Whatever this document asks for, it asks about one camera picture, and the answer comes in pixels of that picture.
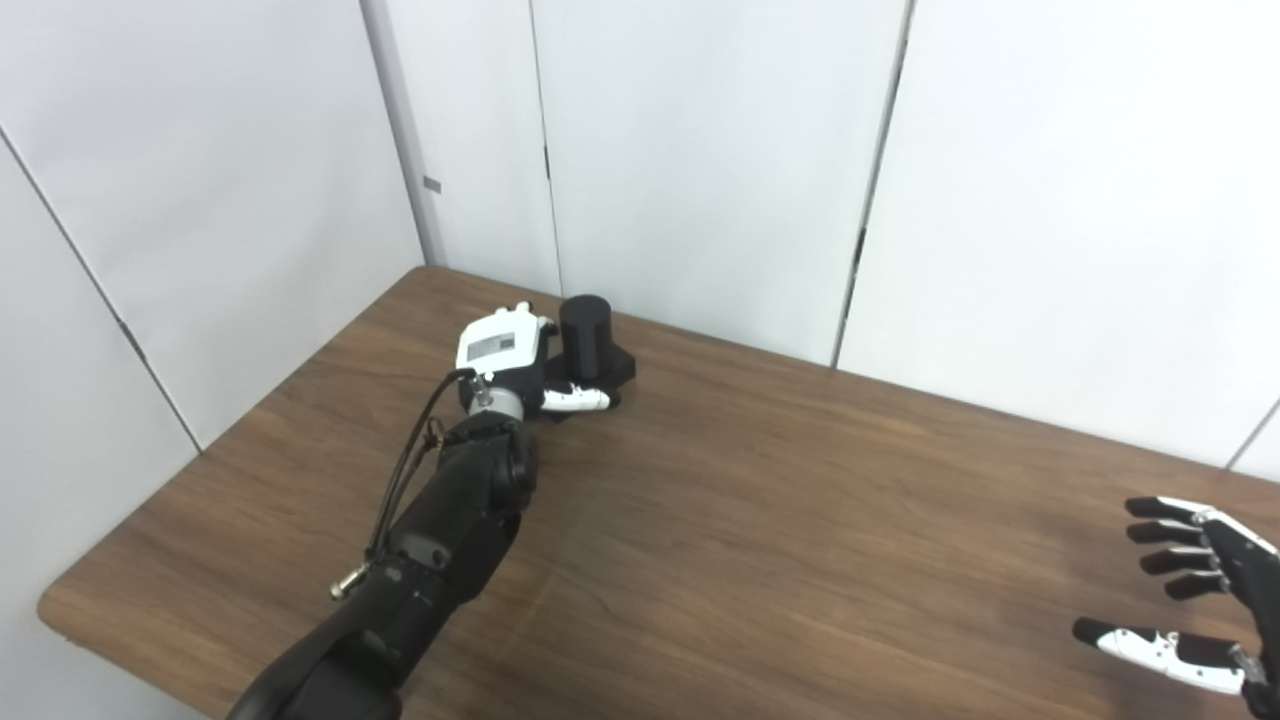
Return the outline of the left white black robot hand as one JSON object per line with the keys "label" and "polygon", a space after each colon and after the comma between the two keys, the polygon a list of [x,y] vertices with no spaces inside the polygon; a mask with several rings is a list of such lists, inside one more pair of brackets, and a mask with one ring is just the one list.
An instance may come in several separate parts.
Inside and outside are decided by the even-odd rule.
{"label": "left white black robot hand", "polygon": [[548,375],[550,340],[559,327],[529,302],[498,307],[462,332],[454,368],[465,374],[460,402],[470,415],[497,413],[527,421],[541,413],[604,413],[621,405],[620,392],[590,388]]}

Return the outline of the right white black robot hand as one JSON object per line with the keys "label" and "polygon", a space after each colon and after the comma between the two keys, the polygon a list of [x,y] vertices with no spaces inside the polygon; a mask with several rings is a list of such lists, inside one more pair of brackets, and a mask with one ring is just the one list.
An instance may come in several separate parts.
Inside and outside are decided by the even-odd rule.
{"label": "right white black robot hand", "polygon": [[1126,537],[1161,544],[1140,559],[1149,577],[1172,574],[1165,593],[1175,601],[1230,594],[1252,616],[1260,648],[1185,632],[1125,626],[1078,618],[1073,637],[1102,653],[1187,685],[1243,698],[1256,719],[1279,716],[1277,547],[1230,514],[1207,503],[1167,496],[1126,498],[1135,523]]}

